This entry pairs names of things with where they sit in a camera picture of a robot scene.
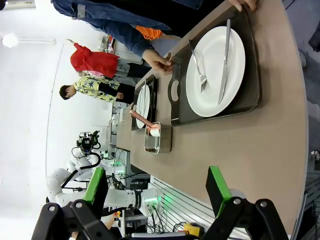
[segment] floral shirt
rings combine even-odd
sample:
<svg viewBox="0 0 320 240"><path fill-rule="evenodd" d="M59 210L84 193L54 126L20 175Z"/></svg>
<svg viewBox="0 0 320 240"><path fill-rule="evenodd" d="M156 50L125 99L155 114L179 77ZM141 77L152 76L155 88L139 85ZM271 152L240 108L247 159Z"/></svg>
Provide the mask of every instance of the floral shirt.
<svg viewBox="0 0 320 240"><path fill-rule="evenodd" d="M102 99L111 103L114 103L117 98L115 96L99 91L99 84L108 84L111 88L117 90L119 83L114 80L108 80L97 76L84 76L76 81L73 85L77 92L94 97L96 99Z"/></svg>

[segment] yellow device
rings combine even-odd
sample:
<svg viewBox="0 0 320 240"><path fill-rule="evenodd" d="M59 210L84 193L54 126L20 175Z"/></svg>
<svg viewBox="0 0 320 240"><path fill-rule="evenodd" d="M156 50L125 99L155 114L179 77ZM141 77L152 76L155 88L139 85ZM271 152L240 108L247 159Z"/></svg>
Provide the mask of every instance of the yellow device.
<svg viewBox="0 0 320 240"><path fill-rule="evenodd" d="M199 238L202 237L202 235L205 233L204 227L196 224L195 222L185 223L183 230Z"/></svg>

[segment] red jacket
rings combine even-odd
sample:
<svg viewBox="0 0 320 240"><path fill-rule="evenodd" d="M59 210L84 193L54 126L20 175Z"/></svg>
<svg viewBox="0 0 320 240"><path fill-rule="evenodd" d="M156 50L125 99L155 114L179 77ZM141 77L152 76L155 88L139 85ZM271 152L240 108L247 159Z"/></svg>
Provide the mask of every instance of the red jacket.
<svg viewBox="0 0 320 240"><path fill-rule="evenodd" d="M76 51L71 55L70 62L76 71L97 71L113 78L117 71L118 56L99 51L90 51L85 46L74 44Z"/></svg>

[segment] hand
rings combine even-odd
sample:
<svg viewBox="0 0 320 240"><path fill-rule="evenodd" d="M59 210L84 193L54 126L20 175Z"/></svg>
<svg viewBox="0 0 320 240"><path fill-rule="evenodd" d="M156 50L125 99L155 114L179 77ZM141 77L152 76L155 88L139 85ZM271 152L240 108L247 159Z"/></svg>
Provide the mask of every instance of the hand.
<svg viewBox="0 0 320 240"><path fill-rule="evenodd" d="M117 99L124 99L124 94L121 93L121 92L118 92L118 93L116 94L116 98L117 98Z"/></svg>
<svg viewBox="0 0 320 240"><path fill-rule="evenodd" d="M240 12L242 10L242 4L246 3L252 11L257 8L257 0L228 0L233 6L235 6Z"/></svg>
<svg viewBox="0 0 320 240"><path fill-rule="evenodd" d="M69 41L69 42L72 43L72 44L75 44L75 42L72 41L71 39L67 39L67 41Z"/></svg>
<svg viewBox="0 0 320 240"><path fill-rule="evenodd" d="M156 71L164 75L172 73L173 64L170 60L171 53L166 58L162 57L153 49L147 49L143 52L143 59Z"/></svg>

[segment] screw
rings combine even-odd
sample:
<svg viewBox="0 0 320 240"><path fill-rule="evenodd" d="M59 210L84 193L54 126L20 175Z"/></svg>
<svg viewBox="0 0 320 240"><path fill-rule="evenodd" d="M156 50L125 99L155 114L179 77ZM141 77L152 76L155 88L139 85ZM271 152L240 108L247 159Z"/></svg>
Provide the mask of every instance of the screw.
<svg viewBox="0 0 320 240"><path fill-rule="evenodd" d="M241 200L240 200L240 199L235 199L235 200L233 200L233 203L234 203L235 205L238 205L238 204L241 203Z"/></svg>
<svg viewBox="0 0 320 240"><path fill-rule="evenodd" d="M78 209L81 208L82 207L82 203L81 202L76 203L75 207L78 208Z"/></svg>
<svg viewBox="0 0 320 240"><path fill-rule="evenodd" d="M262 202L260 203L260 206L263 207L263 208L264 208L265 206L267 206L267 205L268 205L268 204L267 204L266 201L262 201Z"/></svg>

